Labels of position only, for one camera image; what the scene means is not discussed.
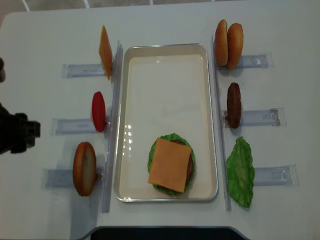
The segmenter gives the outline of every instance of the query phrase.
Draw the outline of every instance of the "top bun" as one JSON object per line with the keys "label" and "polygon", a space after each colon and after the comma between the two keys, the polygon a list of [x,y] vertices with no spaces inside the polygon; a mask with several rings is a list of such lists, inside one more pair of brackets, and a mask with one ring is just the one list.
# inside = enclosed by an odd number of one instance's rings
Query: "top bun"
{"label": "top bun", "polygon": [[222,19],[215,30],[214,52],[218,64],[224,66],[228,62],[227,22]]}
{"label": "top bun", "polygon": [[242,48],[244,46],[244,32],[241,24],[232,24],[227,32],[228,62],[229,69],[235,69],[239,62]]}

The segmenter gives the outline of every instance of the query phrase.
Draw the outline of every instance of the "hamburger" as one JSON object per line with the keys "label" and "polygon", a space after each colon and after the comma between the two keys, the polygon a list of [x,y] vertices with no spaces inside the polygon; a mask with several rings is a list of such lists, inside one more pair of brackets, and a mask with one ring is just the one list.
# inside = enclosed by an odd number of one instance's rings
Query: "hamburger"
{"label": "hamburger", "polygon": [[196,173],[195,154],[190,144],[178,134],[161,136],[153,143],[147,169],[148,182],[169,196],[190,188]]}

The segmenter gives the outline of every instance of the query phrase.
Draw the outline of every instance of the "food item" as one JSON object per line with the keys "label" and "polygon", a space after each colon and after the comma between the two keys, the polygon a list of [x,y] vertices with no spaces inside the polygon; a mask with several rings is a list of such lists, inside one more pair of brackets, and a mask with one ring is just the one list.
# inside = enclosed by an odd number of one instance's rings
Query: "food item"
{"label": "food item", "polygon": [[80,196],[90,196],[96,181],[97,160],[89,142],[81,142],[73,161],[73,184]]}
{"label": "food item", "polygon": [[249,208],[254,196],[255,178],[251,148],[242,136],[235,142],[231,155],[226,160],[228,192],[240,206]]}
{"label": "food item", "polygon": [[106,106],[100,91],[93,95],[91,108],[94,127],[98,132],[103,132],[106,126]]}
{"label": "food item", "polygon": [[102,32],[100,36],[99,55],[104,66],[105,74],[110,80],[111,68],[112,68],[112,50],[105,26],[102,26]]}
{"label": "food item", "polygon": [[230,128],[236,129],[241,119],[241,94],[238,83],[231,83],[228,88],[226,109],[228,113],[228,124]]}
{"label": "food item", "polygon": [[161,136],[151,147],[147,168],[150,173],[149,183],[155,189],[170,196],[179,195],[193,182],[196,173],[194,151],[178,134]]}
{"label": "food item", "polygon": [[228,63],[229,69],[235,69],[239,62],[242,48],[244,46],[244,32],[241,24],[232,24],[227,32],[228,41]]}
{"label": "food item", "polygon": [[228,62],[227,22],[222,19],[215,30],[214,35],[215,60],[221,66]]}

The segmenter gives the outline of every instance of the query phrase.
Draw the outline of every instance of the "sliced bun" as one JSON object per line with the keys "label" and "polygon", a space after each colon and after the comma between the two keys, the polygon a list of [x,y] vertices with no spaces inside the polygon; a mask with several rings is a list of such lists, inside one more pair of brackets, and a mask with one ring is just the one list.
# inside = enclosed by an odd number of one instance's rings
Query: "sliced bun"
{"label": "sliced bun", "polygon": [[244,46],[244,32],[241,24],[232,24],[227,32],[228,41],[228,63],[229,69],[235,69],[239,62],[242,48]]}
{"label": "sliced bun", "polygon": [[228,62],[227,21],[222,19],[215,30],[214,52],[215,60],[221,66]]}
{"label": "sliced bun", "polygon": [[73,161],[73,184],[80,196],[90,196],[96,181],[97,159],[89,142],[78,145]]}

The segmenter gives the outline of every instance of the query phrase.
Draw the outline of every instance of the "bottom bun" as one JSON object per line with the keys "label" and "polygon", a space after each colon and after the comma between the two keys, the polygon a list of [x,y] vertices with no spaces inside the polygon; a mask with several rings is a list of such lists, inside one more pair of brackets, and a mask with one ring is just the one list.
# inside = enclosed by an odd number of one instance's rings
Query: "bottom bun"
{"label": "bottom bun", "polygon": [[80,196],[90,196],[96,181],[97,159],[89,142],[78,145],[73,161],[73,184]]}

